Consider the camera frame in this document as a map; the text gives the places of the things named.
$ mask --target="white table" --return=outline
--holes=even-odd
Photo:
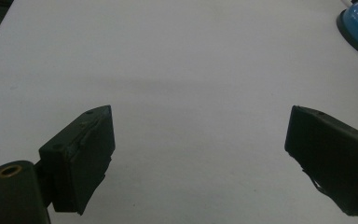
[[[358,223],[284,151],[292,105],[358,129],[338,0],[16,0],[0,27],[0,165],[113,107],[117,149],[67,223]]]

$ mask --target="white surface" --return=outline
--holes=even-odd
[[[113,107],[85,214],[52,223],[358,223],[284,151],[292,105],[358,129],[339,1],[16,0],[0,27],[0,165]]]

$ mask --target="metal grommet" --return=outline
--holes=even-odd
[[[9,165],[0,170],[0,178],[8,178],[18,174],[22,170],[20,165]]]

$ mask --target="hole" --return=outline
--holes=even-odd
[[[1,178],[8,178],[13,175],[18,174],[21,171],[22,167],[20,165],[10,165],[2,170],[0,170],[0,177]]]
[[[59,149],[59,148],[62,148],[62,144],[53,145],[53,149]]]

